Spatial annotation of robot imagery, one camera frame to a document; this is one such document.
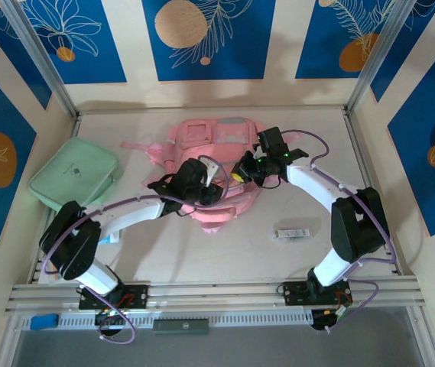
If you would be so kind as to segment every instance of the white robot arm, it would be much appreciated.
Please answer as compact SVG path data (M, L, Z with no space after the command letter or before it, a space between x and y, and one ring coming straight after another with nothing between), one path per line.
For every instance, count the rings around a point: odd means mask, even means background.
M131 199L106 203L94 216L87 216L85 208L78 203L69 202L56 215L39 246L49 254L48 260L63 279L77 280L97 294L108 297L123 284L109 267L95 258L99 240L136 223L177 212L183 202L200 202L207 206L216 203L223 192L221 187L211 183L218 170L218 165L207 158L191 158L175 174L150 183ZM84 219L83 223L69 232L81 219ZM65 232L69 234L60 240Z
M385 244L375 224L343 190L354 193L388 233L380 196L371 187L359 190L345 183L336 186L334 183L340 181L319 170L307 153L300 149L289 151L278 128L258 133L258 139L260 144L256 146L256 152L246 152L234 166L232 176L241 182L254 181L262 186L266 177L278 175L306 191L331 213L333 248L308 274L307 287L314 298L341 281L363 255L375 252Z
M259 149L254 153L247 151L235 165L232 176L236 180L254 181L262 186L266 177L278 175L282 180L305 190L331 213L333 248L309 271L307 277L311 302L320 302L320 295L327 293L328 288L333 291L334 284L341 283L343 275L356 261L379 249L385 241L355 201L327 180L311 164L305 152L300 149L289 151L278 128L265 130L258 137ZM215 203L222 196L222 188L210 183L217 171L216 164L205 158L201 161L190 159L182 164L175 175L150 184L139 193L139 200L132 199L130 203L116 208L115 204L105 205L110 210L94 216L93 220L89 218L61 243L57 243L67 229L86 215L84 208L76 202L67 203L44 233L40 247L45 253L52 252L50 260L64 279L76 279L96 293L110 297L123 283L111 269L95 259L99 239L181 208L181 203L167 200L164 196L192 203L198 201L204 205ZM359 197L388 232L377 191L371 187L358 190L346 184L343 186Z
M287 166L287 179L290 184L299 187L316 199L329 213L332 212L333 204L339 198L349 197L337 186L316 174L311 168L309 158L299 158ZM347 184L345 186L353 193L358 190L356 187ZM314 274L324 287L329 287L341 280L342 275L351 266L352 264L339 257L335 249L332 248L326 257L316 265Z

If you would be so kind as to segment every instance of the green bag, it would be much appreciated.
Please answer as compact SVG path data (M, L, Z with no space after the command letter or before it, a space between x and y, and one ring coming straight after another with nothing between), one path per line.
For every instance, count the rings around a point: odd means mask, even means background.
M117 156L82 138L71 138L32 177L30 191L59 211L72 200L81 206L102 203L121 176Z

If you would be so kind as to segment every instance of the purple cable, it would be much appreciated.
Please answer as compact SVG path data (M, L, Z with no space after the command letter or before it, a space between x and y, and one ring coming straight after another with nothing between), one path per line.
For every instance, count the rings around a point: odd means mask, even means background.
M44 261L42 262L41 273L43 272L43 273L46 273L46 274L57 274L57 271L47 271L46 267L47 267L47 264L50 261L50 258L56 252L56 250L59 248L59 246L61 246L61 243L63 243L64 239L66 239L66 237L69 236L70 233L74 229L76 229L79 226L81 226L86 220L91 219L94 216L97 216L97 215L99 215L101 213L104 213L107 210L111 210L111 209L114 209L116 207L119 207L119 206L122 206L122 205L126 205L126 204L130 204L130 203L133 203L133 202L136 202L136 201L148 200L148 199L172 200L174 202L177 202L177 203L180 203L180 204L183 204L183 205L191 206L191 207L193 207L195 209L207 209L207 208L211 208L213 206L219 205L226 198L226 195L227 195L227 193L229 191L229 176L227 175L227 172L224 169L224 167L218 161L216 161L214 158L209 157L207 155L201 155L201 156L199 156L199 158L207 158L207 159L211 160L212 162L217 164L219 169L222 170L222 172L224 173L224 178L225 178L224 192L222 193L222 196L220 197L220 199L217 200L215 203L210 204L210 205L197 205L195 203L190 203L190 202L184 201L182 199L178 199L177 197L169 196L169 195L143 195L143 196L140 196L140 197L131 197L131 198L128 198L128 199L125 199L125 200L118 201L117 203L113 203L113 204L104 206L102 209L95 210L95 211L91 212L90 214L86 214L85 216L81 217L80 219L75 221L75 223L70 228L68 228L66 231L64 231L64 233L56 240L56 242L52 245L50 250L47 252L46 257L45 257ZM117 312L122 317L122 319L132 329L132 336L131 336L131 338L129 340L127 340L127 341L116 341L116 340L107 339L107 338L105 338L102 335L102 332L101 332L101 326L102 326L102 324L100 324L100 327L98 329L98 332L100 334L100 338L105 340L105 341L107 341L107 342L109 342L109 343L114 343L114 344L129 344L129 343L132 343L134 341L134 339L135 339L135 327L131 323L131 321L126 317L126 315L124 315L123 312L121 312L115 305L111 304L105 298L103 298L101 295L96 293L93 289L91 289L89 287L86 287L86 289L91 294L93 294L94 297L98 298L100 301L102 301L108 307L112 308L115 312Z
M391 239L389 238L387 232L384 230L384 228L381 226L380 222L375 218L372 211L363 203L354 193L352 193L350 190L348 190L346 187L341 187L341 184L333 179L328 174L325 174L324 172L320 171L316 167L313 166L314 162L317 161L320 158L326 157L329 154L329 145L322 139L319 135L316 135L312 132L306 132L305 130L285 130L282 132L282 134L285 134L287 132L299 132L302 134L310 135L318 139L321 143L323 143L324 147L326 148L326 153L317 155L316 157L312 158L310 160L310 166L312 167L312 171L314 171L316 174L321 176L324 180L327 180L328 182L332 183L334 186L338 187L341 191L344 191L346 194L348 194L350 197L354 199L354 201L357 202L365 212L365 214L369 217L369 219L373 222L377 230L380 232L380 235L384 239L385 243L387 244L387 247L389 248L389 251L391 252L391 258L363 258L362 261L373 261L373 262L383 262L387 264L394 264L397 261L397 255L395 253L394 246L392 245ZM358 267L358 263L353 265L347 272L347 274L350 274L353 270L355 270Z
M369 298L367 298L362 304L360 304L353 312L351 312L351 314L347 317L348 319L351 319L353 315L357 314L359 311L361 311L363 308L366 307L367 304L369 304L374 298L375 296L378 294L378 284L375 283L374 281L360 281L360 280L356 280L356 279L349 279L350 282L352 283L361 283L361 284L370 284L373 285L375 287L375 290L373 291L373 293L370 295ZM331 330L334 330L335 328L337 328L338 326L342 325L343 321L340 320L338 322L336 322L336 324L332 325L331 327L329 327L328 329L326 329L326 331L329 333Z
M102 324L100 324L100 327L98 328L98 334L100 335L100 339L101 340L105 340L106 342L112 343L112 344L119 344L119 345L125 345L125 344L130 344L135 340L135 326L134 324L128 319L128 317L126 317L126 315L124 315L123 312L121 312L116 306L114 306L113 304L111 304L110 302L108 302L105 298L103 298L102 296L100 296L98 293L96 293L92 288L89 287L85 287L85 289L90 292L95 298L97 298L100 302L103 302L104 304L106 304L108 307L110 307L111 309L113 309L116 313L118 313L120 315L120 317L130 326L131 331L132 331L132 336L130 339L128 340L122 340L122 341L118 341L118 340L112 340L112 339L108 339L106 338L103 334L102 334Z
M329 145L328 145L328 144L326 143L326 141L325 141L323 138L321 138L318 134L314 134L313 132L307 132L307 131L305 131L305 130L297 130L297 129L295 129L295 128L292 128L292 129L290 129L290 130L284 130L284 131L282 131L281 133L282 133L282 134L287 134L288 132L298 132L298 133L301 133L301 134L309 135L309 136L312 136L313 138L316 138L316 139L319 140L321 143L323 143L324 147L326 148L326 152L325 152L325 153L322 153L322 154L319 154L319 155L317 155L316 157L312 158L312 159L310 160L310 164L311 164L311 165L314 164L314 162L317 161L318 159L324 158L324 157L326 157L326 156L329 154Z

